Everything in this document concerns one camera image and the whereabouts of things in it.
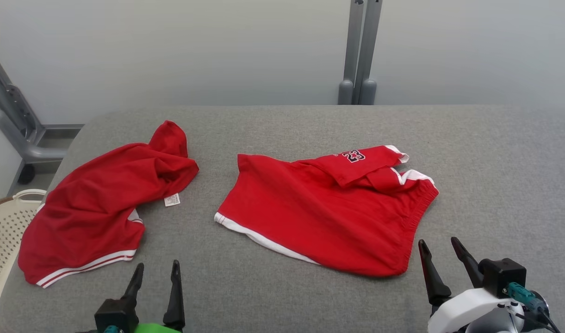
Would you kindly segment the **red sleeveless basketball jersey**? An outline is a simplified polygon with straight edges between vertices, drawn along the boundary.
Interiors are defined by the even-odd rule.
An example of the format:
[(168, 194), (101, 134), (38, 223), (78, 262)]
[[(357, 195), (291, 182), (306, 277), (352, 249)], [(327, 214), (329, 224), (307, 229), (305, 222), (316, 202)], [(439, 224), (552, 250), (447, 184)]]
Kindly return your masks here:
[(23, 234), (17, 263), (26, 282), (47, 288), (132, 260), (145, 232), (137, 208), (178, 194), (198, 173), (185, 132), (171, 121), (149, 143), (123, 145), (76, 168), (48, 192)]

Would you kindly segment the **cream perforated laundry basket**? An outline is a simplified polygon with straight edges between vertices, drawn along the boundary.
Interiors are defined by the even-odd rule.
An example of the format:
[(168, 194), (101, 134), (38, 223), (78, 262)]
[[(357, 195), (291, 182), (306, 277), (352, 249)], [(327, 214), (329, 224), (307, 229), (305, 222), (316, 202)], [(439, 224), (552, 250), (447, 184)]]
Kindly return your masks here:
[(46, 194), (45, 190), (33, 188), (0, 199), (0, 297), (16, 261), (25, 229)]

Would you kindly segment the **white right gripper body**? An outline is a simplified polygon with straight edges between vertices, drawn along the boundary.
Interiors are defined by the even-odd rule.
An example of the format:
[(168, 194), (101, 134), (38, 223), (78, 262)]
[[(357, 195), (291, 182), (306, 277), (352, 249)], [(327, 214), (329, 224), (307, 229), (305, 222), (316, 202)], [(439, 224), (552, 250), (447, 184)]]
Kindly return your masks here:
[(483, 288), (466, 290), (446, 301), (429, 318), (428, 333), (454, 333), (478, 320), (498, 305), (509, 305), (514, 299), (499, 299)]

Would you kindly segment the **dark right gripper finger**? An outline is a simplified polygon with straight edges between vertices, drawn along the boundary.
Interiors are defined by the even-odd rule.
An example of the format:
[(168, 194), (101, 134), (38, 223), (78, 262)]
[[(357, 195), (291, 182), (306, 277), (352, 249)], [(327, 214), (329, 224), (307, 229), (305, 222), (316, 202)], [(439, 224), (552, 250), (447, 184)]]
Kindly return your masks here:
[(479, 271), (477, 260), (468, 252), (457, 237), (451, 237), (451, 244), (458, 260), (464, 264), (473, 287), (481, 288), (483, 286), (484, 275)]
[(440, 306), (451, 299), (451, 289), (443, 283), (432, 261), (432, 253), (424, 240), (418, 241), (418, 251), (421, 258), (422, 273), (431, 306)]

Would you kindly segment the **grey partition post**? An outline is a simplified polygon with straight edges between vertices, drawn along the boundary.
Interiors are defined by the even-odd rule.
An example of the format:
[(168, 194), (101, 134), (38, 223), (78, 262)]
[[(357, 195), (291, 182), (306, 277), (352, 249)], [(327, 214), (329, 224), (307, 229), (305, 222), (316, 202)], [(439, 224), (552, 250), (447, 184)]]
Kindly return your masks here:
[(383, 0), (365, 0), (359, 40), (358, 64), (354, 81), (354, 105), (374, 104), (377, 82), (371, 78), (371, 67), (373, 65), (382, 4)]
[(350, 1), (343, 80), (339, 84), (339, 105), (350, 105), (353, 101), (364, 8), (364, 0)]

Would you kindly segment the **red basketball shorts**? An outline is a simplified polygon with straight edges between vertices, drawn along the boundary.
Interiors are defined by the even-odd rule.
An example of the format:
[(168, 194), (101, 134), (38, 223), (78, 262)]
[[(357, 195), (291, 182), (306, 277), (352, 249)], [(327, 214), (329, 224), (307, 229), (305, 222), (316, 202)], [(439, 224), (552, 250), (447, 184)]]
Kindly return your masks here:
[(407, 271), (435, 182), (392, 145), (287, 162), (240, 154), (236, 183), (215, 213), (229, 230), (277, 253), (372, 278)]

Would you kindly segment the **grey wheeled metal stand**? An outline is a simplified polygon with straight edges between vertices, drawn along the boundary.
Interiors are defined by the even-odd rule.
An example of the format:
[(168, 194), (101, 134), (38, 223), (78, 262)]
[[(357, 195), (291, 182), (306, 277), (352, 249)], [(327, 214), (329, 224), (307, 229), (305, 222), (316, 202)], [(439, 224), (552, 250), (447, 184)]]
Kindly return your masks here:
[(28, 184), (37, 173), (57, 167), (67, 154), (68, 140), (82, 128), (83, 124), (41, 122), (0, 63), (0, 130), (22, 158), (17, 183)]

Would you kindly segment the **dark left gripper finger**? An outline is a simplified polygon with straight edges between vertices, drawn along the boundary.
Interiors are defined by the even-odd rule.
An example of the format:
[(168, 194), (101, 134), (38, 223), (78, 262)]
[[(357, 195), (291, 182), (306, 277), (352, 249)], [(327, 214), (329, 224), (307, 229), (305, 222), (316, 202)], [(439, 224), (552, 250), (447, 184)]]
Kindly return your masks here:
[(134, 270), (130, 282), (126, 287), (125, 293), (122, 295), (122, 300), (135, 302), (137, 300), (137, 294), (142, 286), (143, 282), (143, 263), (139, 263)]
[(183, 332), (186, 321), (183, 291), (181, 287), (180, 263), (178, 260), (173, 261), (170, 280), (172, 282), (172, 287), (168, 308), (163, 316), (163, 324), (165, 327), (172, 330)]

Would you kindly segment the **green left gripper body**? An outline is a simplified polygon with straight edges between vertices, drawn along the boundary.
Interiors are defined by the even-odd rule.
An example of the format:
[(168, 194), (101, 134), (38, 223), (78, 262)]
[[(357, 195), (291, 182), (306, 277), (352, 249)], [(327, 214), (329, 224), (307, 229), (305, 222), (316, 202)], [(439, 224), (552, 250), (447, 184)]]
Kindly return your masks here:
[(171, 329), (160, 324), (139, 324), (134, 333), (181, 333), (180, 330)]

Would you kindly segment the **grey fabric sofa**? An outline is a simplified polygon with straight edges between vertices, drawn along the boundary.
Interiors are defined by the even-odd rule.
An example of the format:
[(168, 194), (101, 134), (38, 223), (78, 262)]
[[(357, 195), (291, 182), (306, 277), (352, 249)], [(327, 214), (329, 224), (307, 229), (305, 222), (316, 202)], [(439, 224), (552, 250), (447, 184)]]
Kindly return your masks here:
[(139, 210), (147, 229), (131, 262), (42, 289), (14, 266), (0, 301), (0, 333), (76, 333), (122, 295), (144, 263), (141, 322), (161, 323), (172, 261), (183, 275), (185, 333), (426, 333), (430, 307), (417, 245), (405, 274), (369, 279), (274, 253), (214, 222), (235, 183), (236, 155), (305, 160), (395, 145), (405, 169), (440, 192), (417, 232), (453, 293), (471, 286), (450, 238), (477, 259), (508, 257), (549, 303), (565, 333), (565, 108), (510, 105), (171, 107), (90, 120), (51, 187), (92, 158), (147, 142), (164, 120), (186, 133), (199, 174), (181, 204)]

